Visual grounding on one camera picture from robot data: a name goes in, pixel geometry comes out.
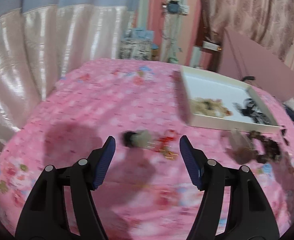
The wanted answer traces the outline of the pink floral bedsheet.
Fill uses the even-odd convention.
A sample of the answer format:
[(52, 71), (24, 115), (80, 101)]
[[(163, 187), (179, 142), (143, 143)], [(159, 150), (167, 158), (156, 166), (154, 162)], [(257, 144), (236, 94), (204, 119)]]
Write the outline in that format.
[[(92, 197), (107, 239), (188, 239), (203, 193), (190, 179), (179, 141), (224, 167), (242, 165), (227, 155), (225, 130), (192, 127), (184, 121), (180, 66), (132, 60), (102, 59), (85, 63), (61, 78), (0, 155), (0, 239), (16, 239), (22, 209), (47, 165), (72, 166), (101, 148), (109, 136), (116, 151), (103, 184)], [(271, 111), (281, 132), (252, 130), (245, 134), (257, 150), (246, 165), (260, 184), (274, 213), (280, 237), (294, 239), (294, 124), (269, 93), (252, 86)], [(163, 134), (174, 129), (178, 139), (167, 160), (148, 148), (129, 148), (125, 131)], [(69, 228), (78, 234), (71, 190), (65, 188)]]

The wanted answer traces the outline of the white power strip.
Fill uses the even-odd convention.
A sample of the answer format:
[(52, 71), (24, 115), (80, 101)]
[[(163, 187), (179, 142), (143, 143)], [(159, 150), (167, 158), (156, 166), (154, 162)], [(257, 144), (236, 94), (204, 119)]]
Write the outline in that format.
[(212, 51), (221, 51), (221, 46), (219, 44), (215, 44), (212, 42), (208, 41), (203, 41), (203, 46), (202, 48), (207, 49), (207, 50), (212, 50)]

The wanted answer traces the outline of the black cord brown pendant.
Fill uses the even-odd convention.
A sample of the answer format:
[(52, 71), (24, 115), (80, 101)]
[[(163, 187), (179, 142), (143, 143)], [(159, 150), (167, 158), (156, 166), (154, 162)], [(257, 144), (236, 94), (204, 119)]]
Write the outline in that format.
[(280, 132), (281, 132), (281, 136), (283, 138), (283, 141), (284, 143), (289, 146), (289, 141), (286, 139), (286, 132), (287, 132), (287, 129), (285, 128), (285, 126), (282, 126), (282, 128), (280, 129)]

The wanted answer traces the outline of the pink patterned curtain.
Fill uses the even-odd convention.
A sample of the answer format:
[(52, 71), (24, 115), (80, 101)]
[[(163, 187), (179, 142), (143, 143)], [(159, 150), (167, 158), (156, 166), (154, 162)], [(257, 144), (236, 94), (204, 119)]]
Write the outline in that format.
[(294, 0), (202, 0), (202, 10), (210, 41), (229, 27), (294, 69)]

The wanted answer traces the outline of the wall socket with blue charger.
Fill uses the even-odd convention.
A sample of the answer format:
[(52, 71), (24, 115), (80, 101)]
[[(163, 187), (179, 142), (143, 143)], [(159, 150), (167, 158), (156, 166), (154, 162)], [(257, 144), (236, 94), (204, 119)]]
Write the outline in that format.
[(182, 16), (186, 16), (189, 14), (189, 6), (181, 4), (179, 1), (162, 0), (161, 8), (163, 10), (163, 14)]

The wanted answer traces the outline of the white satin curtain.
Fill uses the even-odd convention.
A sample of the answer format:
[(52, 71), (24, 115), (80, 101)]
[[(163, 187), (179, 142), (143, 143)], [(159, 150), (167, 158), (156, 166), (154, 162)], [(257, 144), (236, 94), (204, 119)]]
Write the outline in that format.
[(60, 77), (118, 56), (133, 15), (125, 6), (78, 4), (0, 16), (0, 151)]

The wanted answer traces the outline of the black white patterned bag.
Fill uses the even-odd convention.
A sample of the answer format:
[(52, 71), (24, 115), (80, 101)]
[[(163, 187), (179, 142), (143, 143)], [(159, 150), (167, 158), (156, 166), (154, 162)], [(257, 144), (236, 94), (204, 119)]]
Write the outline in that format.
[(120, 42), (119, 59), (150, 61), (152, 42), (150, 40), (124, 38)]

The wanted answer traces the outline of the white strap rose-gold watch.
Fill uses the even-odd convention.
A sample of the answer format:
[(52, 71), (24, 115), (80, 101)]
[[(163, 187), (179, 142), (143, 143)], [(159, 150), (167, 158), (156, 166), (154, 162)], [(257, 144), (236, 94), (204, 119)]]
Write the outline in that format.
[(227, 155), (234, 159), (236, 163), (244, 165), (256, 159), (257, 150), (248, 137), (238, 129), (223, 131), (221, 138)]

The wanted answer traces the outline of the pink headboard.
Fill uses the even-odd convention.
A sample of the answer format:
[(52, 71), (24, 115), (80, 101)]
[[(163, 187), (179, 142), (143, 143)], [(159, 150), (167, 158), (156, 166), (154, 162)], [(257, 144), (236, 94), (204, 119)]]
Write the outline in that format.
[(280, 101), (294, 98), (294, 72), (270, 51), (231, 28), (224, 30), (217, 72), (236, 80), (253, 76), (255, 86)]

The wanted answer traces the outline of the white shallow jewelry box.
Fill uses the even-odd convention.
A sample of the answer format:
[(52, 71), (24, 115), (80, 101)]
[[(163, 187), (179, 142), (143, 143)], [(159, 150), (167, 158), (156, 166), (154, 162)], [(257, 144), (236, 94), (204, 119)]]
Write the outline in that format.
[[(182, 92), (180, 102), (183, 104), (184, 121), (192, 127), (211, 128), (231, 131), (238, 129), (241, 132), (252, 130), (261, 133), (275, 134), (280, 126), (251, 85), (207, 70), (180, 66), (180, 77), (177, 84)], [(222, 105), (232, 112), (232, 116), (224, 118), (207, 116), (195, 112), (192, 100), (218, 99)], [(244, 116), (236, 109), (236, 103), (244, 107), (244, 101), (252, 99), (269, 120), (269, 124), (257, 124), (251, 118)]]

